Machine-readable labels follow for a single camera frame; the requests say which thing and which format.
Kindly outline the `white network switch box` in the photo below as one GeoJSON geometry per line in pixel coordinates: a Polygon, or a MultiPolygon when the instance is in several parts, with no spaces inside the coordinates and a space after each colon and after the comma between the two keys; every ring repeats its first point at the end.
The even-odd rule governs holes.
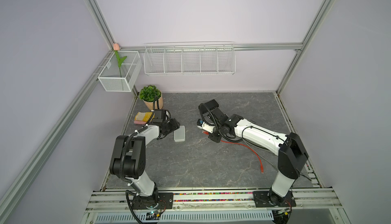
{"type": "Polygon", "coordinates": [[[175,142],[185,141],[185,126],[180,126],[177,130],[174,131],[174,141],[175,142]]]}

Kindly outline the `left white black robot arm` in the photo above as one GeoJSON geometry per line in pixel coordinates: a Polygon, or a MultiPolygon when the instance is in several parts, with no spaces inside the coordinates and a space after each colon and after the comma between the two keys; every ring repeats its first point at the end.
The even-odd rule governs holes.
{"type": "Polygon", "coordinates": [[[170,119],[157,125],[145,124],[130,135],[117,136],[109,166],[110,174],[129,183],[136,192],[135,196],[157,202],[158,188],[145,171],[146,146],[179,128],[180,123],[170,119]]]}

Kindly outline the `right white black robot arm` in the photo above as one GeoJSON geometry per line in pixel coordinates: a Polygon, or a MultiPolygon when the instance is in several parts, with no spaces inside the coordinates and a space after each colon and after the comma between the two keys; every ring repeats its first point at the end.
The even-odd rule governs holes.
{"type": "Polygon", "coordinates": [[[237,139],[234,140],[228,137],[228,142],[251,142],[277,156],[277,176],[266,200],[274,206],[281,206],[288,201],[289,191],[293,183],[300,177],[301,171],[308,160],[308,153],[296,133],[274,132],[237,115],[231,116],[223,123],[208,123],[198,120],[197,125],[200,129],[206,131],[208,137],[214,142],[219,142],[227,134],[231,134],[237,139]]]}

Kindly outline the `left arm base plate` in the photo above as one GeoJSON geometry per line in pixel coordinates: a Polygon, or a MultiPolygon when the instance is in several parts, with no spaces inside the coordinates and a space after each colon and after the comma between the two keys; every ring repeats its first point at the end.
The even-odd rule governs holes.
{"type": "Polygon", "coordinates": [[[135,196],[131,201],[133,210],[172,209],[174,203],[172,192],[159,192],[151,196],[135,196]]]}

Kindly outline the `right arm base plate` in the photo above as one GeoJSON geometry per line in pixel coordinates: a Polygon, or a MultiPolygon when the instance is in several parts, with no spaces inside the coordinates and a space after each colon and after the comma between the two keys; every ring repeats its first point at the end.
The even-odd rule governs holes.
{"type": "Polygon", "coordinates": [[[253,191],[253,200],[257,208],[261,207],[296,207],[293,192],[289,190],[285,197],[270,190],[253,191]]]}

